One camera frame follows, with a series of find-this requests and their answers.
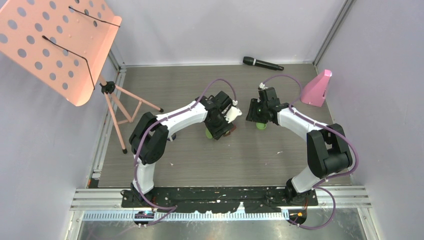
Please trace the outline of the green black pill bottle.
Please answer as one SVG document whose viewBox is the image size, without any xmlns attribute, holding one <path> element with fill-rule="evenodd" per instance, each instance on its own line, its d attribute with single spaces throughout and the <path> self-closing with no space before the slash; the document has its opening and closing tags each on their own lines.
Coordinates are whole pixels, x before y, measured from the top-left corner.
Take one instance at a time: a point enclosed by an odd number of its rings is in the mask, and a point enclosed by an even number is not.
<svg viewBox="0 0 424 240">
<path fill-rule="evenodd" d="M 205 129 L 205 135 L 206 135 L 206 137 L 208 139 L 213 139 L 214 138 L 213 135 L 212 135 L 212 133 L 209 131 L 208 128 Z"/>
</svg>

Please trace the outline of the brown translucent pill container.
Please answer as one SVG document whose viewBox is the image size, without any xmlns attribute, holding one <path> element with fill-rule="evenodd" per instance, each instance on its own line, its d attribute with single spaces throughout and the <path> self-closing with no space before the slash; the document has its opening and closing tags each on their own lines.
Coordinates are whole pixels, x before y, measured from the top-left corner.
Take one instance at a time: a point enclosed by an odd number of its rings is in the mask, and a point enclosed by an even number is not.
<svg viewBox="0 0 424 240">
<path fill-rule="evenodd" d="M 235 131 L 237 129 L 237 126 L 236 125 L 233 125 L 233 127 L 230 129 L 230 130 L 228 130 L 223 136 L 224 137 L 227 137 L 227 136 L 229 136 L 233 131 Z"/>
</svg>

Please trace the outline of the green bottle cap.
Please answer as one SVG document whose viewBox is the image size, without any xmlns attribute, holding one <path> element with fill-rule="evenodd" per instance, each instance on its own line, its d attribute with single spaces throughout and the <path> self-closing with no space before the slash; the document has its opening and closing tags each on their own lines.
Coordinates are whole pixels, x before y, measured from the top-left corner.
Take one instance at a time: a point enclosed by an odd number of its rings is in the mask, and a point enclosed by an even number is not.
<svg viewBox="0 0 424 240">
<path fill-rule="evenodd" d="M 267 124 L 266 123 L 257 122 L 255 125 L 256 125 L 256 128 L 259 129 L 259 130 L 264 130 L 264 129 L 267 128 Z"/>
</svg>

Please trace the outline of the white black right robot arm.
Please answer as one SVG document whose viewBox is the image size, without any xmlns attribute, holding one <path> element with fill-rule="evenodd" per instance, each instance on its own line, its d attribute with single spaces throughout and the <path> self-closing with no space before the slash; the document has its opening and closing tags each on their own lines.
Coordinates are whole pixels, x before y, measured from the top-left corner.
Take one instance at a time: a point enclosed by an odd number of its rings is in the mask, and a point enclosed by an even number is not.
<svg viewBox="0 0 424 240">
<path fill-rule="evenodd" d="M 320 181 L 352 166 L 353 157 L 339 124 L 315 121 L 289 103 L 281 103 L 273 87 L 259 89 L 258 94 L 250 101 L 246 120 L 258 126 L 272 122 L 306 142 L 307 167 L 290 178 L 284 188 L 288 204 L 299 205 Z"/>
</svg>

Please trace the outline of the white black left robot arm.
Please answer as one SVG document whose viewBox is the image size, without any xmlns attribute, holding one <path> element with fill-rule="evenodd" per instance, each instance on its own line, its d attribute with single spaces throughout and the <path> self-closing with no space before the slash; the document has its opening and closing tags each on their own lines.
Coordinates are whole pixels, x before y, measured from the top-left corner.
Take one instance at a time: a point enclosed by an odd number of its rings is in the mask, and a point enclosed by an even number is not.
<svg viewBox="0 0 424 240">
<path fill-rule="evenodd" d="M 220 91 L 209 97 L 197 97 L 168 113 L 143 114 L 129 138 L 134 158 L 134 178 L 130 186 L 135 202 L 141 207 L 153 202 L 151 190 L 155 186 L 156 162 L 164 155 L 167 143 L 176 139 L 178 131 L 203 123 L 209 136 L 219 140 L 235 129 L 234 121 L 242 115 L 236 104 L 236 100 Z"/>
</svg>

